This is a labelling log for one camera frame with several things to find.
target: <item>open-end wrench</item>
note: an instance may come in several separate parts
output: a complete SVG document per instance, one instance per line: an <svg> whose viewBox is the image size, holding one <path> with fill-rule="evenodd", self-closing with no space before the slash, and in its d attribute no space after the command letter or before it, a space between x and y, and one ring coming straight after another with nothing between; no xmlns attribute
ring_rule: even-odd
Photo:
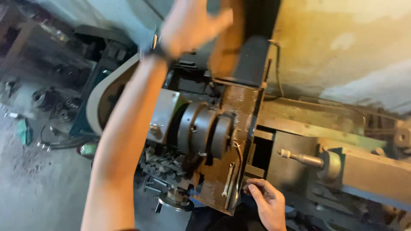
<svg viewBox="0 0 411 231"><path fill-rule="evenodd" d="M235 165L235 163L230 163L230 169L229 169L229 174L227 176L226 186L224 187L223 193L221 193L221 196L225 197L225 198L227 197L227 192L228 192L229 185L230 185L230 182L231 182L231 176L233 175L234 165Z"/></svg>

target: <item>fingers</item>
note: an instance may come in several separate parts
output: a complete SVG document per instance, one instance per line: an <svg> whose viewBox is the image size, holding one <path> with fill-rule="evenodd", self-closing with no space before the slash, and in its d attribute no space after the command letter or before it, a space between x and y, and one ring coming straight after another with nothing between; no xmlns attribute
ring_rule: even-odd
<svg viewBox="0 0 411 231"><path fill-rule="evenodd" d="M210 33L213 36L219 34L233 24L233 10L231 8L222 10L218 16L211 18L210 24Z"/></svg>
<svg viewBox="0 0 411 231"><path fill-rule="evenodd" d="M267 202L265 201L263 194L261 193L260 189L257 188L257 186L250 184L248 186L248 189L250 190L250 193L259 208L262 209L263 207L267 206Z"/></svg>
<svg viewBox="0 0 411 231"><path fill-rule="evenodd" d="M278 199L279 201L284 201L284 195L264 179L248 179L247 184L255 184L257 186L263 187L264 190L267 193L273 195L275 199Z"/></svg>

